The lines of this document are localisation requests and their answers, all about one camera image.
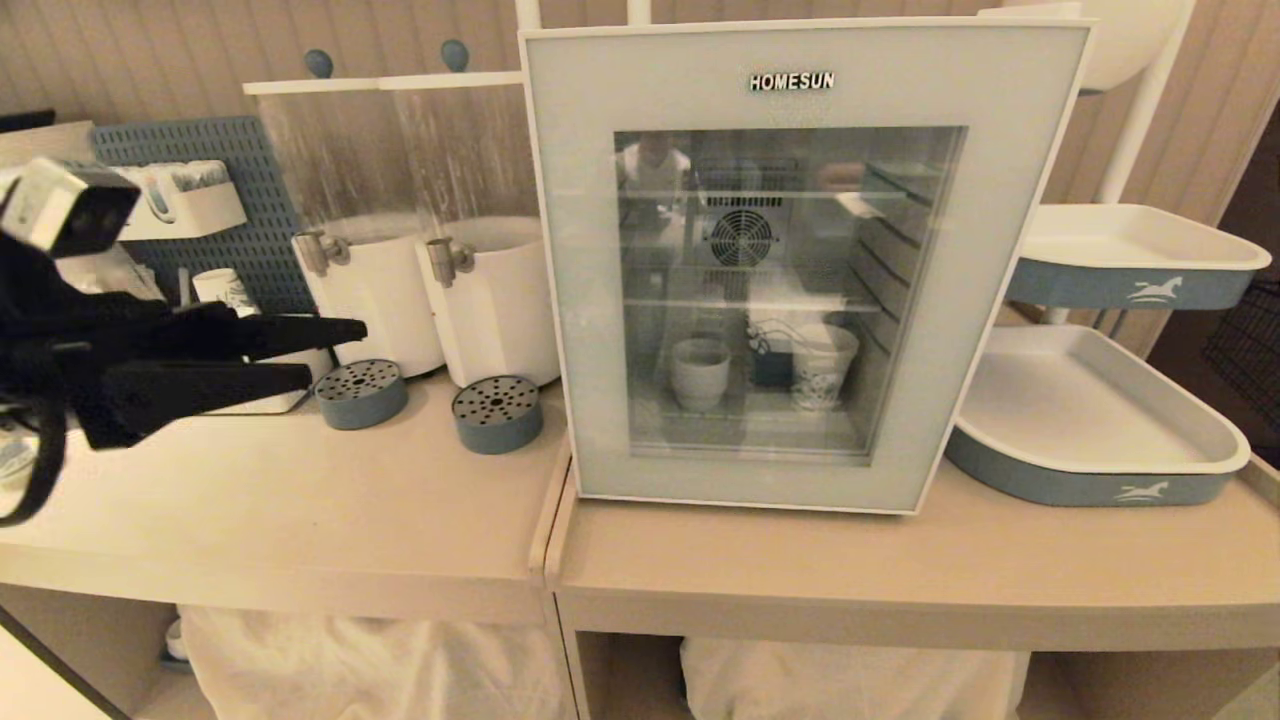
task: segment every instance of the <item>mini fridge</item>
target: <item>mini fridge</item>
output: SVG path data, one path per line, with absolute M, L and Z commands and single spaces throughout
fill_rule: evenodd
M 916 512 L 1089 22 L 521 37 L 580 495 Z

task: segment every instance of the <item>white bag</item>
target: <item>white bag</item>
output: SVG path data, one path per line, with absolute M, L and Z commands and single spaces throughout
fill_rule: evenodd
M 696 720 L 1005 720 L 1029 652 L 686 638 Z
M 219 720 L 568 720 L 540 628 L 184 606 Z

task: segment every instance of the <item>horse logo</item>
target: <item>horse logo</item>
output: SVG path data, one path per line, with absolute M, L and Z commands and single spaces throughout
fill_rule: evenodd
M 1124 487 L 1125 492 L 1121 492 L 1120 495 L 1115 496 L 1111 500 L 1116 500 L 1119 502 L 1137 502 L 1139 500 L 1148 500 L 1148 501 L 1162 500 L 1165 497 L 1164 492 L 1167 488 L 1169 488 L 1169 480 L 1165 480 L 1162 483 L 1156 483 L 1149 488 L 1140 488 L 1138 486 L 1125 486 Z
M 1175 287 L 1183 286 L 1183 277 L 1170 278 L 1165 284 L 1152 284 L 1144 282 L 1133 283 L 1135 290 L 1129 295 L 1126 300 L 1133 300 L 1134 302 L 1169 302 L 1170 300 L 1176 300 L 1178 293 L 1174 292 Z

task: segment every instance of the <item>pegboard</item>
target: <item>pegboard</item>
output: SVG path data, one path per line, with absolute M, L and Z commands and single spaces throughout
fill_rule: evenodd
M 284 190 L 271 143 L 255 117 L 138 123 L 93 129 L 93 151 L 108 165 L 221 160 L 248 222 L 187 240 L 142 240 L 120 245 L 156 273 L 170 301 L 178 299 L 178 268 L 191 274 L 236 268 L 264 313 L 314 313 L 315 304 L 289 238 L 297 215 Z

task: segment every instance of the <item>stacked trays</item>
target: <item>stacked trays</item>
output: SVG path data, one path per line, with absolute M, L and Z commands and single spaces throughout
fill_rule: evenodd
M 1239 302 L 1271 256 L 1137 205 L 1039 208 L 1009 299 L 1064 307 Z M 947 443 L 978 480 L 1044 505 L 1144 507 L 1217 497 L 1249 461 L 1222 415 L 1101 333 L 996 328 Z

